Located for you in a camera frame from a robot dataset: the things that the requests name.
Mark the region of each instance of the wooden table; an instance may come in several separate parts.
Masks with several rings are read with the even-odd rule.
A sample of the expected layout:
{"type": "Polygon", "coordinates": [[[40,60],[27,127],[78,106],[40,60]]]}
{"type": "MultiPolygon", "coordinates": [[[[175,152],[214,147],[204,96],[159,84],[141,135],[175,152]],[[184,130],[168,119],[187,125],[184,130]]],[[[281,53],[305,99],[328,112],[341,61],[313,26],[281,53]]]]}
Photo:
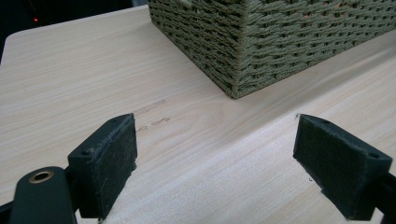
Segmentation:
{"type": "Polygon", "coordinates": [[[138,167],[105,223],[347,223],[292,157],[299,113],[396,158],[396,32],[233,100],[138,7],[10,36],[0,85],[0,204],[131,112],[138,167]]]}

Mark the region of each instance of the green wicker basket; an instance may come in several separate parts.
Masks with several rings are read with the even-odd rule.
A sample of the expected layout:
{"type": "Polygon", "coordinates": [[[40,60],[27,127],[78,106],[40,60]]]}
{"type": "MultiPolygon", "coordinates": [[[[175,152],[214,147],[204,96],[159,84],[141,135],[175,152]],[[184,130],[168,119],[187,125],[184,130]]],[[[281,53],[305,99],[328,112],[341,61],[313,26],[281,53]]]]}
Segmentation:
{"type": "Polygon", "coordinates": [[[396,0],[148,0],[152,22],[239,98],[396,28],[396,0]]]}

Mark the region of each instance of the basket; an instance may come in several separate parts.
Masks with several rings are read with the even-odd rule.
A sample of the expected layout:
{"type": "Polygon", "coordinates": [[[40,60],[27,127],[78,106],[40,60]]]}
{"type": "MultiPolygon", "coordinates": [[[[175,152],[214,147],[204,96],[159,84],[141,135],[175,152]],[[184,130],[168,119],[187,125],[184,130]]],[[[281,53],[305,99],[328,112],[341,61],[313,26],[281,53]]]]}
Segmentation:
{"type": "Polygon", "coordinates": [[[148,0],[152,22],[239,98],[396,28],[395,0],[148,0]]]}

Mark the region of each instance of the table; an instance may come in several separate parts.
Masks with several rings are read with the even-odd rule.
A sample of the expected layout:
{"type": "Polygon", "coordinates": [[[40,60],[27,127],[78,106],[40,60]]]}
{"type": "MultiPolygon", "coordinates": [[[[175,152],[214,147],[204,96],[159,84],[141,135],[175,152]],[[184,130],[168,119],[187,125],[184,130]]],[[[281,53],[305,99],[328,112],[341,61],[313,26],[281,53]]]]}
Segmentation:
{"type": "Polygon", "coordinates": [[[395,158],[395,86],[396,32],[238,100],[147,7],[16,33],[0,66],[0,204],[23,175],[66,167],[106,120],[134,112],[137,169],[105,223],[347,223],[292,157],[298,114],[395,158]]]}

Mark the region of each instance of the light wood tabletop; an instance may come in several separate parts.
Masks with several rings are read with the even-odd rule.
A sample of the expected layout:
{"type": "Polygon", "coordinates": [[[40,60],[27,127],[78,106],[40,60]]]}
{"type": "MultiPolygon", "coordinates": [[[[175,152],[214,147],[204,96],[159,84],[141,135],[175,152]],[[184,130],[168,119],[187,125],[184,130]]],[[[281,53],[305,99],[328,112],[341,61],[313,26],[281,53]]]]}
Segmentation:
{"type": "Polygon", "coordinates": [[[238,100],[147,7],[16,33],[0,65],[0,204],[22,176],[65,168],[105,121],[131,112],[137,169],[105,223],[347,223],[292,157],[298,114],[396,158],[396,32],[238,100]]]}

